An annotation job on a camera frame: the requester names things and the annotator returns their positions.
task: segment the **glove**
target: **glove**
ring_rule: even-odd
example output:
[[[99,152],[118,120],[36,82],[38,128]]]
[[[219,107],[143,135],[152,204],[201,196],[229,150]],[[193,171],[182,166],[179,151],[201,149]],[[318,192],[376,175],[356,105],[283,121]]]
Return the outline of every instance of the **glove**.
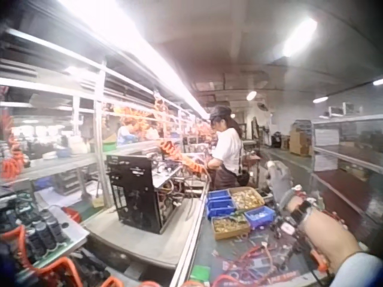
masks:
[[[268,161],[266,163],[266,182],[273,192],[275,203],[283,205],[283,199],[293,187],[290,170],[280,161]]]

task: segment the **worker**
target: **worker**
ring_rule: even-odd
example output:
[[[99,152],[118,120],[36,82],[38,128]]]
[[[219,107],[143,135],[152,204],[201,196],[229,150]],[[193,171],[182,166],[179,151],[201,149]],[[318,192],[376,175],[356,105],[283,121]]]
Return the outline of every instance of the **worker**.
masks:
[[[149,115],[148,118],[155,119],[154,115]],[[149,129],[146,130],[145,138],[148,141],[154,141],[156,139],[160,138],[160,135],[158,134],[157,130],[157,122],[154,120],[151,120],[149,123]]]
[[[231,118],[232,110],[227,106],[218,105],[210,114],[211,127],[218,133],[218,142],[212,152],[212,159],[207,168],[215,170],[214,189],[238,186],[241,174],[242,130]]]
[[[274,198],[281,209],[290,214],[305,210],[303,199],[294,196],[290,189],[291,176],[283,163],[268,162],[266,178],[273,194],[277,191]],[[331,287],[383,286],[383,262],[379,258],[363,252],[356,238],[332,217],[314,207],[303,213],[299,228],[328,259],[336,274]]]
[[[124,125],[118,129],[117,132],[117,145],[131,144],[132,142],[138,142],[138,137],[133,133],[136,131],[136,121],[126,120]]]

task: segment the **tray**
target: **tray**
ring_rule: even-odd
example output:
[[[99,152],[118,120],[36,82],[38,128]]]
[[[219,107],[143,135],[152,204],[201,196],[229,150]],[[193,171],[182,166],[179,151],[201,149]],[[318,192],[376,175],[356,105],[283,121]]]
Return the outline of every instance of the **tray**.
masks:
[[[262,217],[254,218],[259,214],[263,214]],[[270,224],[275,217],[275,211],[267,206],[258,207],[257,209],[253,209],[245,212],[245,217],[250,223],[251,229],[254,230],[259,226]]]
[[[235,211],[234,202],[231,199],[211,200],[207,206],[206,213],[209,220],[212,217],[229,215]]]
[[[238,203],[238,201],[235,199],[235,196],[233,196],[233,195],[236,194],[236,193],[243,192],[243,191],[248,191],[247,194],[251,194],[255,198],[257,198],[258,199],[258,204],[253,204],[253,205],[250,204],[247,207],[241,206]],[[237,211],[247,211],[247,210],[255,209],[255,208],[258,208],[260,206],[265,205],[265,201],[263,200],[262,196],[255,189],[253,189],[252,187],[234,187],[234,188],[229,188],[229,194],[232,197],[232,200],[234,202],[235,208],[237,208]]]
[[[221,216],[221,217],[213,217],[212,220],[211,220],[211,227],[213,228],[213,233],[214,233],[214,238],[216,240],[221,240],[221,239],[226,239],[226,238],[231,238],[231,237],[236,237],[236,236],[241,236],[243,234],[248,234],[250,231],[251,231],[251,227],[250,227],[250,224],[249,222],[247,221],[246,217],[245,220],[246,220],[246,223],[247,223],[247,226],[246,227],[243,227],[243,228],[239,228],[237,230],[233,230],[233,231],[228,231],[228,232],[223,232],[223,233],[218,233],[216,232],[215,228],[214,228],[214,222],[218,219],[223,219],[223,218],[228,218],[229,216]]]
[[[229,190],[210,191],[207,195],[206,204],[208,204],[211,200],[222,200],[222,199],[231,199]]]

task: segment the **black cap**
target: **black cap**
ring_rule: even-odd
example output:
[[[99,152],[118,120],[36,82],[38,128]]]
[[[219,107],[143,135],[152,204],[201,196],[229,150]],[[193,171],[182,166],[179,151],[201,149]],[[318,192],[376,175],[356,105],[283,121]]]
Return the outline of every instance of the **black cap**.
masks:
[[[210,120],[216,117],[222,117],[225,115],[231,115],[232,110],[228,106],[223,105],[217,105],[213,108],[213,110],[210,113]]]

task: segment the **ceiling light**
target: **ceiling light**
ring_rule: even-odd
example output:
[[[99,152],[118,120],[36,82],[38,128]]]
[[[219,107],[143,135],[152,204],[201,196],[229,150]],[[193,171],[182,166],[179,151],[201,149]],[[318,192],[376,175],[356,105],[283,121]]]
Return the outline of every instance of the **ceiling light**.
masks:
[[[23,121],[23,123],[25,123],[25,124],[36,124],[36,123],[38,123],[38,120],[25,120],[25,121]]]
[[[247,97],[246,97],[246,100],[253,100],[257,95],[257,92],[256,91],[251,91]]]
[[[71,74],[73,77],[76,77],[78,80],[95,82],[98,76],[96,73],[90,72],[87,69],[80,69],[73,66],[67,67],[64,71]]]
[[[318,99],[313,100],[313,103],[321,103],[328,99],[329,97],[319,97]]]
[[[283,55],[290,57],[307,46],[314,34],[318,23],[311,18],[303,21],[286,40]]]
[[[100,38],[113,47],[137,57],[170,91],[183,98],[198,114],[208,118],[207,112],[193,97],[179,76],[164,58],[139,34],[115,0],[59,0],[71,13],[85,22]]]
[[[373,82],[372,84],[374,86],[379,86],[379,85],[383,84],[383,79],[377,80],[377,81]]]

